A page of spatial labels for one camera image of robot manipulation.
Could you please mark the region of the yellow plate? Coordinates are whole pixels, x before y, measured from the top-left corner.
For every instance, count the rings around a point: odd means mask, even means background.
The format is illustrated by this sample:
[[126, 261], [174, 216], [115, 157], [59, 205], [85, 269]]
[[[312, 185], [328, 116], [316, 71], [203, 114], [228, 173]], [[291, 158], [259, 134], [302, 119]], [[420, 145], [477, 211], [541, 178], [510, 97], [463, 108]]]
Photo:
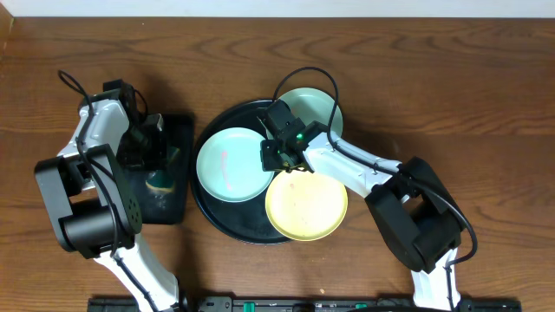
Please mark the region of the yellow plate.
[[315, 241], [339, 227], [348, 209], [343, 184], [310, 172], [281, 172], [270, 183], [265, 211], [271, 225], [297, 241]]

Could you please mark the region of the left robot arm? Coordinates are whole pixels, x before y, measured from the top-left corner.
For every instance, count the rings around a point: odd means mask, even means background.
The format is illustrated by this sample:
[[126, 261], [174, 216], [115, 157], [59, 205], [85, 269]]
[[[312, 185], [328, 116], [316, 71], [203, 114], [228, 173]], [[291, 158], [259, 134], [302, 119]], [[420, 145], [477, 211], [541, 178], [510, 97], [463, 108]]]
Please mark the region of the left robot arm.
[[180, 310], [178, 280], [140, 234], [140, 202], [116, 158], [126, 135], [147, 140], [136, 126], [134, 90], [107, 82], [102, 93], [83, 96], [78, 115], [69, 143], [34, 170], [57, 242], [110, 270], [140, 311]]

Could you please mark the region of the green yellow sponge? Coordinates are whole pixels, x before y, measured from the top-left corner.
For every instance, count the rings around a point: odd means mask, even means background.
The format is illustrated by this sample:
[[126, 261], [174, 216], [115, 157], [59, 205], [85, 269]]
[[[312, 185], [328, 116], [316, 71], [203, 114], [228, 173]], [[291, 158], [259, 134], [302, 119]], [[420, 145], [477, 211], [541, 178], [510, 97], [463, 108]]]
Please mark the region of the green yellow sponge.
[[175, 189], [175, 180], [171, 174], [173, 162], [180, 155], [178, 147], [170, 146], [167, 148], [166, 160], [161, 169], [151, 172], [145, 182], [146, 187], [156, 193], [172, 193]]

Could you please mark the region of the pale green plate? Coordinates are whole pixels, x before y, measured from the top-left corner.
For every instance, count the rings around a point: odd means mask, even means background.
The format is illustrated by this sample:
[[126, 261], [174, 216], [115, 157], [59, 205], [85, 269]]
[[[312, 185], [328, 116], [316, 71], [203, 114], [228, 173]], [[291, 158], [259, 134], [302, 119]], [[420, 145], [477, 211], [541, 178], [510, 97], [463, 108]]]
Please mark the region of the pale green plate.
[[[283, 101], [295, 118], [299, 118], [307, 127], [317, 121], [325, 127], [329, 119], [335, 100], [324, 91], [316, 88], [295, 88], [277, 98]], [[338, 136], [343, 133], [343, 115], [339, 107], [336, 108], [331, 130]]]

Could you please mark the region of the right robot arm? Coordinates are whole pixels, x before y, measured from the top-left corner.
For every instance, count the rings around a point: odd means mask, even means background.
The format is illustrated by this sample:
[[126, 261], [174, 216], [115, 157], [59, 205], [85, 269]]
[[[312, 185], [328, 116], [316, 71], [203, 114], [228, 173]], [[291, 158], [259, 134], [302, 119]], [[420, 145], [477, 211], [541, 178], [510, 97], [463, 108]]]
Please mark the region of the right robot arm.
[[475, 255], [478, 240], [426, 161], [375, 156], [343, 140], [330, 124], [304, 124], [282, 100], [273, 101], [259, 119], [271, 134], [261, 147], [265, 171], [319, 173], [361, 196], [385, 244], [411, 271], [415, 305], [458, 309], [454, 267]]

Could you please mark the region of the light blue plate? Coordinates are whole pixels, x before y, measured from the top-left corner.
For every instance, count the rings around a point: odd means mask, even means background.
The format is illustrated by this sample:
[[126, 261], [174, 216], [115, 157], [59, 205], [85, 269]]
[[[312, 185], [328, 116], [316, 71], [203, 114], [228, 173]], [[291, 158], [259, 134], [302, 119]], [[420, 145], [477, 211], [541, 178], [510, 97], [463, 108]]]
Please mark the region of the light blue plate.
[[271, 183], [273, 172], [262, 168], [264, 137], [251, 129], [231, 127], [212, 135], [196, 160], [199, 182], [210, 195], [230, 203], [257, 197]]

